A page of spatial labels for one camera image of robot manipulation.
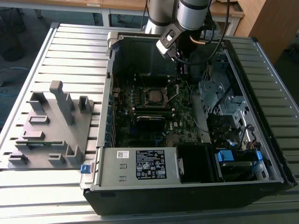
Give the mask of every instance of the blue latch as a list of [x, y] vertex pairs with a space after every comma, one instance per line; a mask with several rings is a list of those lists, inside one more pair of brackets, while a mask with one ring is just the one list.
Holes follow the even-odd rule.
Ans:
[[262, 153], [260, 151], [257, 151], [256, 155], [257, 155], [257, 158], [258, 158], [259, 161], [263, 160], [263, 155], [262, 155]]
[[221, 150], [217, 153], [219, 162], [232, 162], [234, 160], [234, 156], [231, 150]]
[[92, 168], [91, 165], [82, 164], [82, 165], [81, 165], [80, 172], [81, 172], [82, 174], [90, 174], [90, 173], [91, 173], [91, 168]]

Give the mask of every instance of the wire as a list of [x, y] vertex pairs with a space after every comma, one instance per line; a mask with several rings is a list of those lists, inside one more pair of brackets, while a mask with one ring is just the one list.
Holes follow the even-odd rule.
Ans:
[[208, 41], [197, 41], [197, 40], [194, 40], [193, 37], [190, 35], [190, 40], [195, 43], [195, 44], [198, 44], [198, 45], [207, 45], [207, 44], [210, 44], [214, 38], [214, 34], [215, 34], [215, 27], [214, 27], [214, 22], [213, 22], [213, 19], [212, 19], [212, 15], [211, 15], [211, 11], [210, 11], [210, 7], [208, 8], [208, 15], [210, 17], [210, 21], [211, 21], [211, 24], [212, 24], [212, 36], [210, 37], [210, 39]]
[[217, 103], [215, 104], [215, 106], [212, 109], [211, 113], [214, 113], [214, 110], [218, 107], [218, 105], [224, 100], [224, 98], [228, 95], [228, 92], [232, 89], [232, 86], [230, 85], [225, 92], [223, 93], [223, 95], [221, 96], [221, 98], [217, 101]]
[[187, 84], [187, 86], [188, 86], [188, 89], [189, 89], [190, 91], [192, 91], [187, 81], [186, 81], [186, 84]]
[[191, 102], [191, 96], [192, 96], [192, 93], [193, 93], [194, 87], [191, 89], [191, 92], [190, 92], [190, 102]]
[[214, 49], [213, 53], [209, 56], [209, 58], [207, 58], [205, 60], [201, 60], [201, 61], [196, 62], [196, 63], [186, 62], [186, 61], [178, 58], [178, 62], [181, 62], [183, 64], [187, 64], [187, 65], [199, 65], [199, 64], [205, 63], [206, 61], [209, 61], [214, 56], [214, 54], [218, 50], [221, 42], [223, 41], [223, 38], [224, 38], [224, 35], [225, 35], [225, 31], [226, 31], [226, 29], [228, 27], [228, 16], [229, 16], [229, 6], [230, 6], [229, 4], [230, 4], [230, 0], [228, 0], [228, 2], [227, 2], [226, 18], [225, 18], [225, 25], [224, 25], [224, 29], [223, 29], [223, 34], [222, 34], [220, 40], [218, 41], [216, 48]]
[[256, 143], [256, 136], [254, 135], [253, 131], [251, 131], [252, 136], [254, 137], [254, 139], [252, 140], [251, 144], [248, 146], [247, 149], [252, 149], [253, 145]]
[[252, 126], [252, 124], [247, 124], [247, 125], [245, 126], [245, 128], [244, 128], [244, 130], [243, 130], [243, 132], [242, 132], [241, 138], [240, 138], [240, 143], [239, 143], [239, 148], [238, 148], [238, 150], [241, 150], [241, 148], [242, 148], [242, 142], [243, 142], [243, 139], [244, 139], [244, 136], [245, 136], [245, 132], [246, 132], [246, 130], [247, 130], [249, 127], [251, 127], [251, 126]]
[[121, 97], [120, 97], [120, 94], [121, 94], [121, 89], [120, 89], [120, 84], [118, 82], [118, 78], [116, 77], [116, 75], [114, 75], [115, 79], [116, 79], [116, 83], [117, 83], [117, 89], [118, 89], [118, 100], [120, 102], [120, 104], [122, 105], [121, 103]]
[[142, 31], [142, 25], [143, 25], [143, 20], [144, 20], [146, 9], [149, 11], [149, 9], [148, 9], [148, 0], [145, 0], [145, 7], [144, 7], [144, 11], [143, 11], [143, 15], [142, 15], [142, 20], [141, 20], [141, 24], [140, 24], [140, 31]]
[[6, 95], [6, 94], [0, 93], [0, 96], [4, 96], [4, 97], [16, 97], [16, 96], [18, 96], [18, 94], [16, 94], [16, 95]]
[[206, 132], [206, 133], [208, 133], [209, 134], [209, 132], [208, 131], [206, 131], [206, 130], [204, 130], [204, 129], [202, 129], [197, 123], [196, 123], [196, 120], [193, 118], [193, 120], [194, 120], [194, 123], [196, 124], [196, 126], [200, 129], [200, 130], [202, 130], [203, 132]]

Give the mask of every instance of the table leg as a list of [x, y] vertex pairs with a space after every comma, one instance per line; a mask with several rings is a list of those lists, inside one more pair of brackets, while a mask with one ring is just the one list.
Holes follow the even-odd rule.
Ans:
[[36, 17], [37, 17], [38, 19], [42, 17], [42, 11], [41, 11], [41, 9], [35, 9], [34, 11], [35, 11], [35, 13], [36, 13]]
[[102, 13], [102, 16], [103, 16], [103, 26], [104, 27], [111, 27], [110, 10], [108, 8], [102, 8], [101, 13]]
[[239, 22], [240, 22], [239, 17], [232, 17], [232, 21], [228, 26], [228, 29], [226, 31], [226, 35], [230, 35], [230, 36], [235, 35], [235, 31], [237, 30]]

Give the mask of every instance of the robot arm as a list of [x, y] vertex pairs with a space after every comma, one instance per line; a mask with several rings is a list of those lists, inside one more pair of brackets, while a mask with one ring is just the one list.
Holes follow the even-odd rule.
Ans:
[[179, 0], [175, 23], [172, 23], [157, 42], [160, 53], [173, 61], [180, 57], [176, 44], [179, 39], [191, 41], [190, 34], [198, 33], [208, 12], [210, 0]]

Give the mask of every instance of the blue clip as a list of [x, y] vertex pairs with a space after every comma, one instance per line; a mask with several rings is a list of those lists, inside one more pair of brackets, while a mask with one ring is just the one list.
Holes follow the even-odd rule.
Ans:
[[90, 173], [91, 173], [91, 168], [92, 168], [91, 165], [82, 164], [82, 165], [81, 165], [80, 172], [81, 172], [82, 174], [90, 174]]
[[226, 139], [226, 141], [231, 145], [231, 146], [235, 146], [235, 142], [229, 140], [229, 139]]
[[234, 156], [231, 150], [221, 150], [217, 153], [218, 161], [219, 162], [232, 162], [234, 160]]
[[260, 151], [257, 151], [256, 155], [257, 155], [257, 158], [258, 158], [259, 161], [263, 160], [263, 155], [262, 155], [262, 153]]

